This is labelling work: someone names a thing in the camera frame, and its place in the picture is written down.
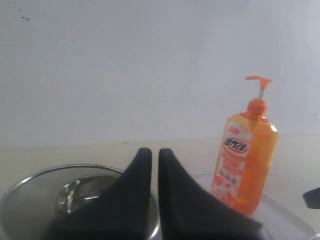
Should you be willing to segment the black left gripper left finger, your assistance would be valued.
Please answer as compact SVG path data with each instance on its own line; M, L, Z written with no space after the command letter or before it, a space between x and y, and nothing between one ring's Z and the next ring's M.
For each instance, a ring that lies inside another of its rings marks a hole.
M134 159L101 195L51 223L45 240L146 240L151 192L152 152L138 149Z

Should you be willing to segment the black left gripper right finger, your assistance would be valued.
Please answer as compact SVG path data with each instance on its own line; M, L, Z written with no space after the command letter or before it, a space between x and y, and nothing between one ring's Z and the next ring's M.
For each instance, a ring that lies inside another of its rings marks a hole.
M164 240L262 240L263 225L218 201L174 152L158 154L158 205Z

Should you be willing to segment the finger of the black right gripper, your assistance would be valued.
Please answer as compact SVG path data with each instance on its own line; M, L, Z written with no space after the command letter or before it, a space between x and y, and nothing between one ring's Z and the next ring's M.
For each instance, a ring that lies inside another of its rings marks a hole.
M302 197L309 209L320 209L320 187L305 192Z

